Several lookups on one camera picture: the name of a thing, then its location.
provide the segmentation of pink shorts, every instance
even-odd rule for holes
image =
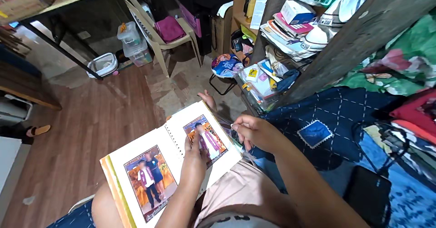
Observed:
[[[194,227],[211,214],[235,212],[268,220],[280,227],[298,227],[294,204],[261,170],[244,160],[204,194]]]

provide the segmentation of pink towel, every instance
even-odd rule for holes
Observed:
[[[186,35],[176,18],[172,16],[167,16],[165,19],[157,21],[154,23],[154,28],[166,44]]]

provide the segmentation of hand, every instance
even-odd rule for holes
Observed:
[[[197,94],[209,107],[210,109],[217,111],[217,103],[214,100],[214,97],[212,97],[207,90],[204,90],[203,93]]]
[[[185,159],[183,160],[182,173],[180,177],[181,186],[190,186],[200,189],[201,183],[206,175],[207,153],[200,150],[199,133],[195,131],[193,143],[188,137],[185,140]]]
[[[238,132],[239,141],[244,142],[245,150],[249,151],[256,145],[264,151],[276,154],[284,143],[290,141],[273,125],[264,119],[250,115],[240,115],[232,125]]]

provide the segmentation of red cloth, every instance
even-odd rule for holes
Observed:
[[[436,137],[436,123],[429,115],[417,110],[430,98],[436,98],[436,89],[428,89],[411,96],[409,101],[393,110],[390,115],[411,122]]]

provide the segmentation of blue patterned bedsheet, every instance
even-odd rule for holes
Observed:
[[[362,88],[330,88],[297,104],[272,111],[264,118],[288,137],[342,196],[354,166],[372,169],[353,141],[352,126],[360,121],[387,119],[388,112],[396,107],[395,102],[399,99],[402,98],[366,92]],[[309,125],[312,129],[305,133],[307,130],[302,129]],[[387,155],[364,131],[357,132],[357,135],[356,140],[363,151],[376,167],[381,167]],[[250,153],[258,158],[256,164],[281,192],[286,193],[273,155],[256,147]],[[389,180],[392,182],[389,227],[436,227],[436,193],[398,164],[390,167]]]

